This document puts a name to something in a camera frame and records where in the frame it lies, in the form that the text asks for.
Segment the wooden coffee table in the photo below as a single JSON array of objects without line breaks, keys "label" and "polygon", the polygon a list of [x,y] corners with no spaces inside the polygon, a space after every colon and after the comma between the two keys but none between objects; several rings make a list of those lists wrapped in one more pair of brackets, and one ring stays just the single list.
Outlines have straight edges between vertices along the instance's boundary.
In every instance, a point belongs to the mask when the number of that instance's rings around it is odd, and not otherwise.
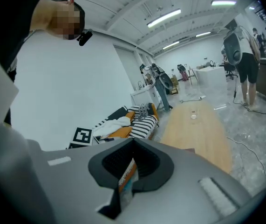
[{"label": "wooden coffee table", "polygon": [[161,143],[180,149],[194,149],[226,173],[232,171],[232,153],[223,124],[206,101],[183,102],[174,107]]}]

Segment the black office chair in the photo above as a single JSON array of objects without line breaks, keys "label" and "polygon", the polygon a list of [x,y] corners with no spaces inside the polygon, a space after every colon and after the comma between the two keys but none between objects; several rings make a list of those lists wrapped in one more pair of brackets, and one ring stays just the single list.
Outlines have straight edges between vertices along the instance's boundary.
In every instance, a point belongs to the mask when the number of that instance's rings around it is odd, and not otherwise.
[{"label": "black office chair", "polygon": [[226,72],[226,77],[230,77],[232,80],[234,77],[238,77],[236,72],[236,67],[231,65],[230,63],[222,63],[220,67],[223,67]]}]

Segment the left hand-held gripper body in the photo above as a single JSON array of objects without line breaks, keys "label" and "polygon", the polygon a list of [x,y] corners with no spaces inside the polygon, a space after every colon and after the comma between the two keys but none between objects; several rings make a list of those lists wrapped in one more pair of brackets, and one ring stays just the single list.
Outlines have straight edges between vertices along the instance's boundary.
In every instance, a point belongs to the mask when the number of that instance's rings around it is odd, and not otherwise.
[{"label": "left hand-held gripper body", "polygon": [[93,143],[93,129],[77,127],[68,149],[89,147]]}]

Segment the white bedside cabinet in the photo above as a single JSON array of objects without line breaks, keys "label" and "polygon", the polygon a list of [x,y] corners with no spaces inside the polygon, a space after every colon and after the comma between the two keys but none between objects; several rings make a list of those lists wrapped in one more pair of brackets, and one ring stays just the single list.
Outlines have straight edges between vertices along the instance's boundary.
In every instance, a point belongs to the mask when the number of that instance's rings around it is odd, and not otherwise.
[{"label": "white bedside cabinet", "polygon": [[156,108],[161,103],[161,98],[154,85],[147,85],[138,91],[130,94],[133,105],[141,105],[142,103],[153,103]]}]

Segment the white fluffy throw blanket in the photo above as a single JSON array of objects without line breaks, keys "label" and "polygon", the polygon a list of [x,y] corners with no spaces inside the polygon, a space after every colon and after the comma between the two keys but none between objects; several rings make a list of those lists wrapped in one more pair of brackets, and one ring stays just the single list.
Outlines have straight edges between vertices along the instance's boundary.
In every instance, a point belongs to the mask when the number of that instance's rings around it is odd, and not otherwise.
[{"label": "white fluffy throw blanket", "polygon": [[106,138],[110,134],[116,132],[118,129],[125,126],[130,126],[130,124],[131,124],[130,118],[126,116],[122,116],[118,119],[107,120],[101,126],[98,126],[94,129],[93,136],[95,137],[100,136]]}]

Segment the white block table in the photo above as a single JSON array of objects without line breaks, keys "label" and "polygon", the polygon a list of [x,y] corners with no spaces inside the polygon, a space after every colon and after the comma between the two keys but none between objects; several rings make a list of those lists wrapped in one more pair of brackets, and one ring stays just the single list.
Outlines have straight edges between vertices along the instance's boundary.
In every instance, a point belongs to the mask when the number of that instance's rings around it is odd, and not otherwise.
[{"label": "white block table", "polygon": [[206,67],[196,71],[200,90],[204,94],[215,94],[227,90],[224,67]]}]

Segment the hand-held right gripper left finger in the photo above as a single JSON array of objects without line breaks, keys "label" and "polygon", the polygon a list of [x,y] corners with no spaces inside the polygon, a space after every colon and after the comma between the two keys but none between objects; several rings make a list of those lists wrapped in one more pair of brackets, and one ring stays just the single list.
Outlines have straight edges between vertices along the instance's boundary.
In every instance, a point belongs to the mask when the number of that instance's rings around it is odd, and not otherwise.
[{"label": "hand-held right gripper left finger", "polygon": [[118,188],[131,161],[121,149],[131,141],[46,152],[29,140],[35,173],[58,224],[134,224],[130,207],[121,211]]}]

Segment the person's black clothed body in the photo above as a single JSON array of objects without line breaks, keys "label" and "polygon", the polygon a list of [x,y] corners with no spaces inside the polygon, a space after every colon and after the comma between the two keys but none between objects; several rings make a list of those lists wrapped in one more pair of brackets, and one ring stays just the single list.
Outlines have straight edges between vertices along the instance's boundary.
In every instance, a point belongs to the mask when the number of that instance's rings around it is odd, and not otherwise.
[{"label": "person's black clothed body", "polygon": [[29,35],[39,0],[0,0],[0,65],[15,80],[16,57]]}]

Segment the grey patterned cloth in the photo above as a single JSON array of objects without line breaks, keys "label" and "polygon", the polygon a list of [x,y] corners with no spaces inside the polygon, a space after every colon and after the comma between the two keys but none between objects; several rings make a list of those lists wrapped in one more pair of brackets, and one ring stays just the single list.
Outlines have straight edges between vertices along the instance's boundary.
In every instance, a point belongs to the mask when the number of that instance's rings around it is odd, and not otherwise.
[{"label": "grey patterned cloth", "polygon": [[145,119],[149,115],[153,115],[152,103],[142,103],[138,108],[139,115],[137,117],[138,121]]}]

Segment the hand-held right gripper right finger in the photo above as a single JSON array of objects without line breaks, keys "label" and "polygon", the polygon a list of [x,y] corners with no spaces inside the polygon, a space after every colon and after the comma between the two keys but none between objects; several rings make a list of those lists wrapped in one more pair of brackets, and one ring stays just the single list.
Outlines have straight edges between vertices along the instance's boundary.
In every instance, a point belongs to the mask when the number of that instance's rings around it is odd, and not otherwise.
[{"label": "hand-held right gripper right finger", "polygon": [[151,140],[146,144],[167,153],[173,163],[171,178],[158,190],[136,193],[121,212],[122,224],[211,224],[221,219],[199,184],[212,178],[241,207],[251,195],[232,176],[205,158]]}]

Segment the orange cushion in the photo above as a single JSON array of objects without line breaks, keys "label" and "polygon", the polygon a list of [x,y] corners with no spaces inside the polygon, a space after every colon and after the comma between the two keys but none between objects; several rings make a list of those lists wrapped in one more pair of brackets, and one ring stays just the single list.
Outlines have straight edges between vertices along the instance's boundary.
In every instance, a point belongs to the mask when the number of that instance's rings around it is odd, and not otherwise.
[{"label": "orange cushion", "polygon": [[126,113],[125,117],[127,117],[129,119],[130,123],[132,123],[134,120],[135,114],[136,113],[134,111],[131,111],[131,112]]},{"label": "orange cushion", "polygon": [[127,138],[127,137],[129,137],[129,134],[131,133],[131,131],[132,131],[132,127],[130,127],[130,126],[122,127],[107,137],[101,137],[101,139]]}]

